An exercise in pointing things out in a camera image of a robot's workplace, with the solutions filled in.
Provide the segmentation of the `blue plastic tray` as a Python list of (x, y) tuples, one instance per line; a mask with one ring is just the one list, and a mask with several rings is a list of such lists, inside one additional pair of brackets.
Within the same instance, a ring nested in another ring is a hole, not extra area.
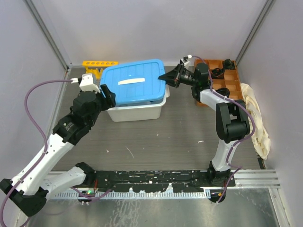
[(159, 76), (164, 73), (159, 59), (124, 63), (106, 68), (100, 85), (106, 84), (116, 95), (116, 106), (145, 104), (163, 99), (166, 83)]

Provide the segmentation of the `yellow test tube rack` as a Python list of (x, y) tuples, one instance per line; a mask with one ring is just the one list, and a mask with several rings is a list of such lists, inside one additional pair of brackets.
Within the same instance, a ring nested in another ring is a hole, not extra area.
[(93, 73), (97, 79), (100, 79), (104, 68), (118, 65), (118, 61), (83, 61), (82, 66), (86, 73)]

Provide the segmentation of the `white plastic bin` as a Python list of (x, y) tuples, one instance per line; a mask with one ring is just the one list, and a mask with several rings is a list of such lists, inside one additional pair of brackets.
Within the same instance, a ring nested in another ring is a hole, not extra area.
[(114, 122), (130, 122), (158, 119), (161, 109), (170, 96), (169, 86), (165, 86), (164, 97), (160, 101), (154, 101), (150, 104), (114, 107), (107, 110), (110, 118)]

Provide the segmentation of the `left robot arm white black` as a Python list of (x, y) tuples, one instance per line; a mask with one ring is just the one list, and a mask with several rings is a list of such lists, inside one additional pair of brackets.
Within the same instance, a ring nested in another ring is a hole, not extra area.
[(54, 195), (76, 185), (90, 187), (96, 172), (84, 162), (70, 171), (47, 180), (46, 176), (57, 162), (69, 152), (95, 125), (99, 114), (115, 107), (115, 93), (107, 85), (100, 91), (81, 91), (73, 100), (70, 112), (60, 119), (45, 145), (32, 161), (13, 179), (2, 179), (5, 200), (11, 200), (27, 217), (37, 214)]

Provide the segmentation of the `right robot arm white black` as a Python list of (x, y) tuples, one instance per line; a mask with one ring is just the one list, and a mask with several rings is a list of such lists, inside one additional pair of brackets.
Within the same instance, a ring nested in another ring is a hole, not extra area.
[(159, 76), (171, 87), (191, 86), (193, 98), (215, 111), (216, 133), (219, 138), (216, 154), (211, 160), (206, 178), (212, 186), (219, 186), (231, 174), (230, 161), (238, 144), (250, 132), (250, 124), (243, 100), (232, 100), (212, 88), (207, 64), (199, 63), (194, 72), (179, 63), (173, 70)]

